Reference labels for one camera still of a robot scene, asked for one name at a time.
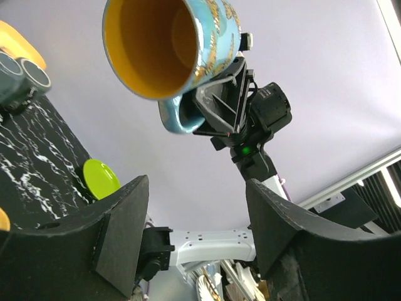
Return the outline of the grey mug white inside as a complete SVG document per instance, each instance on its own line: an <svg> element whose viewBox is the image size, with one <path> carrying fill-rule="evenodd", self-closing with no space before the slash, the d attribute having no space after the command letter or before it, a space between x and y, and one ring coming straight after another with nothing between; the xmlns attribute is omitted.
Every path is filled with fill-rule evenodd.
<svg viewBox="0 0 401 301"><path fill-rule="evenodd" d="M20 65L24 80L22 81L20 90L22 92L36 91L39 95L44 95L51 89L51 80L46 72L33 61L27 58L17 58Z"/></svg>

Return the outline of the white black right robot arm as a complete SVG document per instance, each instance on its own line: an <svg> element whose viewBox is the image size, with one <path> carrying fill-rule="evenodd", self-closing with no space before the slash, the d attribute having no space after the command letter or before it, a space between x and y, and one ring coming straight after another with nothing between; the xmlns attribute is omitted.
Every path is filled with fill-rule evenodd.
<svg viewBox="0 0 401 301"><path fill-rule="evenodd" d="M276 83L257 86L243 56L182 97L159 102L159 112L168 131L210 137L215 150L229 149L243 179L256 179L284 195L264 145L291 122L291 107ZM150 227L143 232L135 278L151 280L159 271L185 263L252 261L255 256L247 229L191 232Z"/></svg>

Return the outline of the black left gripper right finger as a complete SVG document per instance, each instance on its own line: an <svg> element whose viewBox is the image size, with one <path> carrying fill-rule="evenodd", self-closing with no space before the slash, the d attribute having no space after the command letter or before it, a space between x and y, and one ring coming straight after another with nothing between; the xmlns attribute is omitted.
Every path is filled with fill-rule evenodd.
<svg viewBox="0 0 401 301"><path fill-rule="evenodd" d="M255 179L246 200L271 300L399 300L400 234L378 236L324 219Z"/></svg>

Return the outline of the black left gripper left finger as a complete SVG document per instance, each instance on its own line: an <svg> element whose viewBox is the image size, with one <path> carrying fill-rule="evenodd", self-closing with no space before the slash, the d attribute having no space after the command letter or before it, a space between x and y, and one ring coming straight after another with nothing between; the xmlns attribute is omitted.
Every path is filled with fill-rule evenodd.
<svg viewBox="0 0 401 301"><path fill-rule="evenodd" d="M128 300L135 284L149 180L38 229L1 232L2 300Z"/></svg>

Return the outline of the orange and blue mug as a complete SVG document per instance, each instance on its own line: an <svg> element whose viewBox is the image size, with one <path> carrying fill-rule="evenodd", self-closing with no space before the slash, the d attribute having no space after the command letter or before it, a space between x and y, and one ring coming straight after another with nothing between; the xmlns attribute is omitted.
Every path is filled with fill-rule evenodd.
<svg viewBox="0 0 401 301"><path fill-rule="evenodd" d="M102 36L108 62L134 94L155 100L164 127L189 134L205 121L184 94L225 71L240 49L229 1L107 1Z"/></svg>

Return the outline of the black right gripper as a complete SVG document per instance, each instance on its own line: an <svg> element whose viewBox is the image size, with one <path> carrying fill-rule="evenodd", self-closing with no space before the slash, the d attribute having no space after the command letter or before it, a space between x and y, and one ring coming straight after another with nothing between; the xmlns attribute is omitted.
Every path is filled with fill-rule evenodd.
<svg viewBox="0 0 401 301"><path fill-rule="evenodd" d="M209 134L217 151L259 151L292 120L282 88L276 82L259 87L241 56L188 97L205 119L194 133Z"/></svg>

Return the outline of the dark teal mug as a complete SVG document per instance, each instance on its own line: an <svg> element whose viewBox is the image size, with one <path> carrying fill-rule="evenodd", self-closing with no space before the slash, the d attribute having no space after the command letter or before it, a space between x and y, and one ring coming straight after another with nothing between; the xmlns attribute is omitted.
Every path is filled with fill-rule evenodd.
<svg viewBox="0 0 401 301"><path fill-rule="evenodd" d="M1 106L16 110L22 102L24 73L19 63L1 52Z"/></svg>

